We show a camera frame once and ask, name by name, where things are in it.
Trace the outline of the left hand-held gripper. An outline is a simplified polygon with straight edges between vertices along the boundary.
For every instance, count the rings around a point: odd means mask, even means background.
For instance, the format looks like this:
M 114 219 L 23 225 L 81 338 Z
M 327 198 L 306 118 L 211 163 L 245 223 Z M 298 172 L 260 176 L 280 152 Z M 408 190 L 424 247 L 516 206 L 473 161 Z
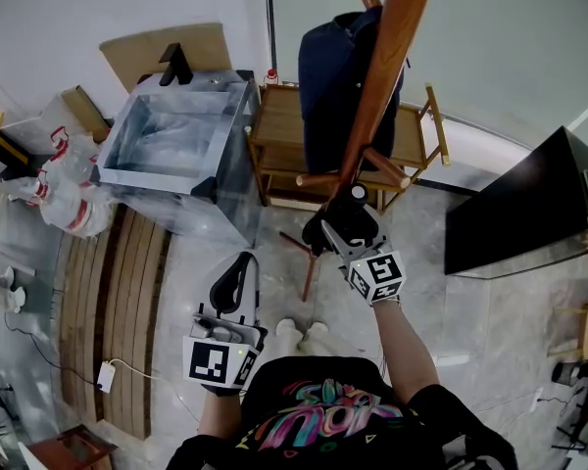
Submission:
M 182 340 L 185 379 L 212 391 L 242 390 L 268 335 L 257 317 L 259 301 L 259 264 L 252 253 L 229 257 L 208 273 Z

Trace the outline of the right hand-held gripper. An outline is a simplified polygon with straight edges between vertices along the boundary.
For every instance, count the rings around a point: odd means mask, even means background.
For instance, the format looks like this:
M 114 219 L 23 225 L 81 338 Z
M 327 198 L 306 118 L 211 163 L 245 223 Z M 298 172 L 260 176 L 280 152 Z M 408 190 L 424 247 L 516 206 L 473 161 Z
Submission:
M 398 250 L 391 244 L 387 229 L 376 218 L 360 218 L 357 236 L 344 218 L 321 221 L 332 250 L 342 258 L 345 280 L 370 305 L 399 298 L 406 270 Z

